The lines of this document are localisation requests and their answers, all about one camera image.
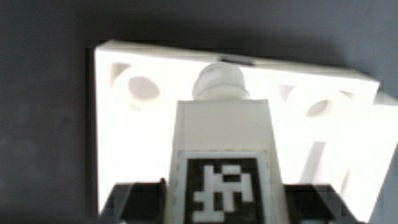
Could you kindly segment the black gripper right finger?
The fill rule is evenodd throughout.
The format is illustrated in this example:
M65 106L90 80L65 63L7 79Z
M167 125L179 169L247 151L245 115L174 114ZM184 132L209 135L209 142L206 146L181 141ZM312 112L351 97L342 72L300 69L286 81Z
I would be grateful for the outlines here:
M342 199L326 184L286 184L291 224L358 224Z

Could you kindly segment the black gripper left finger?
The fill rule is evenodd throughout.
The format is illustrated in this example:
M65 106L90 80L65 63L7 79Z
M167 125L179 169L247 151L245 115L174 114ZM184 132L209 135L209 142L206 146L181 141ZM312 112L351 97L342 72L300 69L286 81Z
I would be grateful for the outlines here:
M113 185L97 224L163 224L165 179Z

